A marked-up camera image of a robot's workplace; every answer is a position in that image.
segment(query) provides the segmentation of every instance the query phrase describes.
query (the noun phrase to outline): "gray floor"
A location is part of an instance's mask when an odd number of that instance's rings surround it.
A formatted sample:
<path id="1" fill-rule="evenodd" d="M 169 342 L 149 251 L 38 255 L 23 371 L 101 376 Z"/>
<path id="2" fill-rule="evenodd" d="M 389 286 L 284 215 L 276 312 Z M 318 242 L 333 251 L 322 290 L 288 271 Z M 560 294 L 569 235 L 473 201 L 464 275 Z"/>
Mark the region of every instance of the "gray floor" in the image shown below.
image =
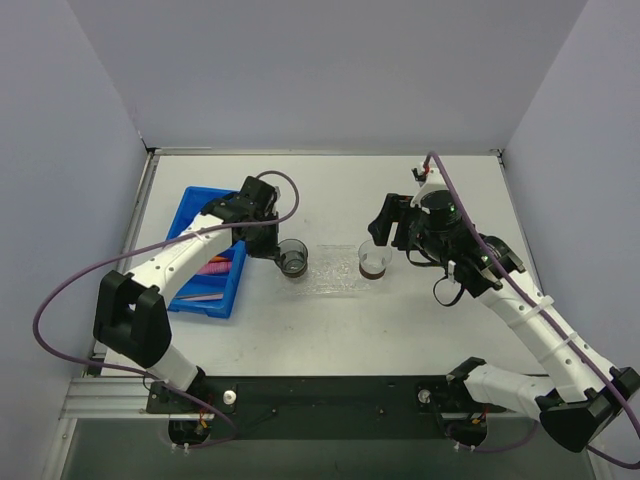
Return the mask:
<path id="1" fill-rule="evenodd" d="M 525 435 L 530 423 L 493 421 L 491 444 Z M 81 420 L 63 478 L 71 479 L 595 479 L 585 454 L 539 433 L 499 455 L 456 453 L 448 440 L 236 441 L 205 451 L 171 453 L 165 422 Z"/>

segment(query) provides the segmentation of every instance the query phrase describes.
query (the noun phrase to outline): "cable tie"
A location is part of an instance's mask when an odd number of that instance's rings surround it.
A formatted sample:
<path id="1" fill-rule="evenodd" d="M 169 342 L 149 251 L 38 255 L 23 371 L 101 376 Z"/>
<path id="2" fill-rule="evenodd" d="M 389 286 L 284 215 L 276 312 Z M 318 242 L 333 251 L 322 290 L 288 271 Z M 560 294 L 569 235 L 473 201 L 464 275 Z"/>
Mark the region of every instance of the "cable tie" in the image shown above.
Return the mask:
<path id="1" fill-rule="evenodd" d="M 547 353 L 545 353 L 541 357 L 536 358 L 536 360 L 538 360 L 538 363 L 544 362 L 547 358 L 549 358 L 551 355 L 556 353 L 558 350 L 560 350 L 562 347 L 567 345 L 569 342 L 574 341 L 576 338 L 578 338 L 578 332 L 570 333 L 569 336 L 567 336 L 567 338 L 565 338 L 563 341 L 558 343 L 555 347 L 553 347 L 551 350 L 549 350 Z"/>
<path id="2" fill-rule="evenodd" d="M 529 320 L 535 317 L 542 310 L 553 305 L 554 301 L 555 300 L 553 299 L 553 297 L 551 297 L 551 295 L 546 295 L 545 297 L 542 298 L 542 300 L 540 300 L 540 303 L 538 303 L 535 307 L 532 307 L 531 310 L 529 310 L 528 312 L 518 315 L 518 318 L 516 318 L 512 322 L 507 323 L 507 325 L 509 326 L 509 328 L 515 329 L 516 327 L 519 327 L 520 325 L 527 323 Z"/>
<path id="3" fill-rule="evenodd" d="M 202 236 L 202 234 L 200 234 L 199 231 L 198 232 L 193 232 L 193 236 L 196 237 L 198 240 L 200 240 L 202 243 L 205 243 L 205 241 L 206 241 L 204 239 L 204 237 Z"/>
<path id="4" fill-rule="evenodd" d="M 449 262 L 447 263 L 447 279 L 451 282 L 451 283 L 456 283 L 456 279 L 455 279 L 455 270 L 456 270 L 456 262 L 454 262 L 453 260 L 449 260 Z"/>

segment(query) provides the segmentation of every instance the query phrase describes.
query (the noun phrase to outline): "black bar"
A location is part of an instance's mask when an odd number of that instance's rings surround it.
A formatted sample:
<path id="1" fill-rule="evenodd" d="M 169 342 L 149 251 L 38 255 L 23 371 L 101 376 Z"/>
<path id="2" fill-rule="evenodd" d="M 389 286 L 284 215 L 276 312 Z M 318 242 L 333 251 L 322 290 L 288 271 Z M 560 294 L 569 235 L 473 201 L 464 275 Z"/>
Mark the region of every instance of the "black bar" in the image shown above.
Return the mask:
<path id="1" fill-rule="evenodd" d="M 421 390 L 431 393 L 441 413 L 479 413 L 483 408 L 468 396 L 457 395 L 443 375 L 206 377 L 201 389 L 238 426 L 239 440 L 440 438 L 432 410 L 418 400 Z M 222 400 L 230 389 L 237 394 L 231 406 Z M 161 383 L 152 384 L 148 413 L 197 411 L 199 407 Z M 212 422 L 212 438 L 229 433 L 224 422 Z"/>

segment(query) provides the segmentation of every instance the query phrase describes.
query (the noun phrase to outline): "wire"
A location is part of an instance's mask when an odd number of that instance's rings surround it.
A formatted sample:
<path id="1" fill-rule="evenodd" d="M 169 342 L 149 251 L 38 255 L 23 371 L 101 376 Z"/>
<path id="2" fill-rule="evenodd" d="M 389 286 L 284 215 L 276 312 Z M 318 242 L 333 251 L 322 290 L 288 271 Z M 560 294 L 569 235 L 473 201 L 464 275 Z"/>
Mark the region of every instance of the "wire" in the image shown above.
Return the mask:
<path id="1" fill-rule="evenodd" d="M 503 447 L 491 447 L 491 448 L 483 448 L 483 447 L 474 447 L 471 448 L 469 445 L 465 445 L 463 443 L 457 442 L 457 445 L 460 446 L 460 448 L 462 448 L 463 450 L 469 450 L 469 451 L 473 451 L 473 453 L 504 453 L 504 452 L 508 452 L 509 450 L 515 450 L 516 448 L 520 448 L 524 445 L 526 445 L 527 443 L 529 443 L 531 440 L 533 440 L 533 437 L 536 436 L 536 432 L 538 431 L 538 422 L 533 422 L 533 425 L 531 426 L 531 430 L 529 430 L 529 433 L 527 433 L 527 435 L 525 435 L 524 437 L 522 437 L 520 440 L 518 440 L 517 442 L 514 443 L 510 443 L 509 445 L 505 445 Z M 451 437 L 451 433 L 453 432 L 455 424 L 452 423 L 447 427 L 447 436 L 449 438 Z"/>
<path id="2" fill-rule="evenodd" d="M 407 260 L 409 261 L 409 263 L 411 265 L 413 265 L 414 267 L 439 267 L 440 264 L 433 262 L 433 261 L 429 261 L 429 262 L 417 262 L 415 260 L 411 260 L 411 251 L 407 250 L 406 251 L 407 254 Z"/>
<path id="3" fill-rule="evenodd" d="M 449 276 L 445 275 L 444 277 L 442 277 L 440 280 L 438 280 L 436 283 L 433 284 L 433 297 L 436 299 L 436 302 L 438 302 L 443 307 L 453 307 L 456 303 L 460 301 L 460 299 L 462 298 L 462 295 L 465 292 L 465 289 L 464 289 L 464 285 L 460 285 L 460 290 L 458 290 L 458 293 L 456 293 L 456 296 L 453 297 L 453 300 L 451 300 L 449 303 L 443 303 L 438 298 L 438 294 L 436 293 L 436 288 L 438 288 L 438 285 L 440 284 L 440 282 L 442 282 L 443 280 L 446 280 L 447 278 L 449 278 Z"/>
<path id="4" fill-rule="evenodd" d="M 158 248 L 166 247 L 168 245 L 173 245 L 175 243 L 184 242 L 186 240 L 189 240 L 191 238 L 195 238 L 196 236 L 204 234 L 204 233 L 210 233 L 210 232 L 215 232 L 215 231 L 218 231 L 218 230 L 224 230 L 226 228 L 266 227 L 266 226 L 269 226 L 269 225 L 276 225 L 276 224 L 279 224 L 279 223 L 282 223 L 282 222 L 288 220 L 289 218 L 291 218 L 296 213 L 296 211 L 298 210 L 298 206 L 300 205 L 300 192 L 298 191 L 298 187 L 296 186 L 295 182 L 291 179 L 291 177 L 289 177 L 287 174 L 279 172 L 277 170 L 264 171 L 264 172 L 256 175 L 256 178 L 261 178 L 261 177 L 263 177 L 265 175 L 278 175 L 278 176 L 284 178 L 289 183 L 289 185 L 291 185 L 291 188 L 293 189 L 293 193 L 294 193 L 294 196 L 295 196 L 295 201 L 294 201 L 293 207 L 291 208 L 289 213 L 287 213 L 285 216 L 283 216 L 282 218 L 276 218 L 276 219 L 273 219 L 273 220 L 266 220 L 266 221 L 263 221 L 263 222 L 227 223 L 227 224 L 222 224 L 222 225 L 215 225 L 215 226 L 209 227 L 209 228 L 203 228 L 202 230 L 199 230 L 198 232 L 188 233 L 186 235 L 181 235 L 179 237 L 172 238 L 170 240 L 165 240 L 163 242 L 154 243 L 153 245 L 149 245 L 149 246 L 146 246 L 146 247 L 142 247 L 142 248 L 138 248 L 138 249 L 135 249 L 135 250 L 131 250 L 130 252 L 122 253 L 122 254 L 117 255 L 117 256 L 115 256 L 113 258 L 109 258 L 107 260 L 102 260 L 100 262 L 94 263 L 93 265 L 89 265 L 86 268 L 83 268 L 79 272 L 74 273 L 73 275 L 71 275 L 69 278 L 67 278 L 65 281 L 63 281 L 60 285 L 55 287 L 53 289 L 53 291 L 49 295 L 47 295 L 47 297 L 42 301 L 42 303 L 40 304 L 40 306 L 36 310 L 36 313 L 35 313 L 35 315 L 33 317 L 32 332 L 33 332 L 33 336 L 34 336 L 36 342 L 38 342 L 38 345 L 40 345 L 46 352 L 50 353 L 54 357 L 58 357 L 58 358 L 60 358 L 62 360 L 66 360 L 67 362 L 78 363 L 80 365 L 86 365 L 88 367 L 110 368 L 112 370 L 120 370 L 122 372 L 135 373 L 137 375 L 142 375 L 144 377 L 149 377 L 149 378 L 152 378 L 154 380 L 160 380 L 155 375 L 152 375 L 149 372 L 147 372 L 145 370 L 141 370 L 139 368 L 127 367 L 127 366 L 124 366 L 124 365 L 117 365 L 117 364 L 114 364 L 114 363 L 96 362 L 94 360 L 88 360 L 86 358 L 81 358 L 81 357 L 75 357 L 73 355 L 68 355 L 66 353 L 63 353 L 63 352 L 55 349 L 54 347 L 52 347 L 51 345 L 49 345 L 47 343 L 47 341 L 42 337 L 42 334 L 40 332 L 40 321 L 42 319 L 42 314 L 44 313 L 44 311 L 47 308 L 47 306 L 51 303 L 51 301 L 55 297 L 57 297 L 65 288 L 67 288 L 69 285 L 71 285 L 76 280 L 79 280 L 80 278 L 84 277 L 88 273 L 93 272 L 94 270 L 97 270 L 98 268 L 104 267 L 106 265 L 110 265 L 112 263 L 118 262 L 118 261 L 123 260 L 125 258 L 135 257 L 136 255 L 140 255 L 142 253 L 150 252 L 151 250 L 155 250 L 155 249 L 158 249 Z M 213 413 L 214 415 L 216 415 L 217 417 L 221 418 L 233 430 L 233 433 L 228 437 L 209 440 L 208 442 L 203 442 L 203 443 L 201 443 L 199 445 L 190 446 L 189 447 L 190 450 L 191 449 L 205 448 L 205 447 L 208 447 L 208 446 L 211 446 L 211 445 L 217 445 L 219 443 L 228 442 L 228 441 L 233 440 L 235 438 L 236 434 L 238 433 L 237 427 L 235 426 L 235 424 L 231 421 L 231 419 L 229 417 L 227 417 L 224 413 L 222 413 L 216 407 L 214 407 L 213 405 L 209 405 L 208 403 L 203 402 L 199 398 L 196 398 L 196 397 L 194 397 L 193 395 L 191 395 L 191 394 L 189 394 L 187 392 L 183 392 L 182 390 L 179 390 L 179 389 L 177 389 L 177 388 L 175 388 L 175 387 L 173 387 L 173 386 L 171 386 L 171 385 L 169 385 L 167 383 L 164 384 L 164 388 L 166 388 L 167 390 L 170 390 L 171 392 L 173 392 L 173 393 L 175 393 L 177 395 L 180 395 L 181 397 L 186 398 L 187 400 L 191 401 L 192 403 L 195 403 L 196 405 L 198 405 L 201 408 L 205 408 L 207 411 L 209 411 L 209 412 Z"/>
<path id="5" fill-rule="evenodd" d="M 482 423 L 484 420 L 487 419 L 487 413 L 489 413 L 489 405 L 485 405 L 480 416 L 478 418 L 474 418 L 473 420 L 471 420 L 471 423 L 473 423 L 474 425 L 477 425 L 478 423 Z"/>
<path id="6" fill-rule="evenodd" d="M 436 152 L 431 151 L 427 154 L 427 158 L 424 161 L 424 167 L 425 168 L 428 167 L 429 161 L 432 158 L 435 160 L 436 164 L 438 165 L 438 168 L 440 169 L 440 173 L 442 174 L 442 178 L 444 179 L 444 182 L 447 185 L 449 192 L 451 193 L 451 197 L 453 198 L 453 201 L 456 204 L 456 207 L 458 208 L 458 210 L 460 211 L 460 214 L 462 215 L 462 220 L 464 221 L 465 225 L 469 229 L 469 232 L 473 236 L 476 243 L 480 246 L 480 248 L 485 253 L 485 255 L 487 255 L 491 259 L 491 263 L 493 263 L 493 266 L 500 273 L 500 275 L 502 275 L 502 277 L 506 280 L 506 282 L 518 293 L 518 295 L 520 295 L 520 297 L 526 303 L 528 303 L 529 306 L 531 307 L 537 306 L 536 302 L 531 297 L 529 297 L 529 295 L 527 295 L 527 293 L 522 288 L 520 288 L 520 286 L 516 283 L 516 281 L 513 278 L 511 278 L 509 273 L 504 269 L 502 264 L 500 264 L 498 259 L 495 257 L 491 249 L 487 246 L 484 240 L 482 240 L 482 237 L 480 237 L 480 234 L 476 230 L 473 222 L 471 221 L 471 218 L 469 218 L 469 214 L 465 210 L 464 205 L 460 200 L 460 196 L 458 195 L 458 192 L 456 191 L 453 185 L 453 182 L 451 181 L 451 178 L 449 177 L 449 174 L 447 173 L 447 170 L 445 169 L 442 163 L 442 160 L 440 159 L 440 157 Z M 596 376 L 602 381 L 602 383 L 606 385 L 607 389 L 611 392 L 611 394 L 615 397 L 615 399 L 618 401 L 620 406 L 624 409 L 625 413 L 629 417 L 629 420 L 631 421 L 631 424 L 633 425 L 633 428 L 636 431 L 636 434 L 638 435 L 638 438 L 640 439 L 640 420 L 638 420 L 638 417 L 636 416 L 633 409 L 631 408 L 631 405 L 629 405 L 629 403 L 624 398 L 624 396 L 615 387 L 615 385 L 611 383 L 611 380 L 609 380 L 609 378 L 607 378 L 607 376 L 602 371 L 600 371 L 598 366 L 595 363 L 593 363 L 593 361 L 589 358 L 589 356 L 586 355 L 582 350 L 580 350 L 580 348 L 575 344 L 575 342 L 571 338 L 569 338 L 569 336 L 558 324 L 558 322 L 556 322 L 555 319 L 548 312 L 546 312 L 545 310 L 541 310 L 540 314 L 547 321 L 547 323 L 551 325 L 551 328 L 555 330 L 555 332 L 560 336 L 560 338 L 562 338 L 562 340 L 567 342 L 571 350 L 573 350 L 575 354 L 578 357 L 580 357 L 580 359 L 586 365 L 589 366 L 589 368 L 593 371 L 593 373 L 596 374 Z M 589 450 L 594 455 L 604 458 L 608 462 L 611 462 L 614 465 L 617 465 L 618 467 L 626 468 L 629 470 L 640 470 L 640 461 L 636 463 L 624 462 L 610 455 L 607 455 L 606 453 L 590 445 L 587 446 L 587 450 Z"/>

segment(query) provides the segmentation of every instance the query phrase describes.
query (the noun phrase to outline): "screw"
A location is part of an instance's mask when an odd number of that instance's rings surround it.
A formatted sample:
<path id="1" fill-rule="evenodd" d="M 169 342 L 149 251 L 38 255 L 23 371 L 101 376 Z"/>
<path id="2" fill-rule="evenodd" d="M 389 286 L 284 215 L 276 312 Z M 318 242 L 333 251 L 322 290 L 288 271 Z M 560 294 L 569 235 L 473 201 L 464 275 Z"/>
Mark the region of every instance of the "screw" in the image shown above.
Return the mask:
<path id="1" fill-rule="evenodd" d="M 236 403 L 236 392 L 234 392 L 233 390 L 227 390 L 222 395 L 222 401 L 225 405 L 233 405 L 234 403 Z"/>
<path id="2" fill-rule="evenodd" d="M 429 397 L 431 397 L 431 392 L 429 390 L 420 390 L 418 392 L 418 400 L 420 403 L 429 403 Z"/>

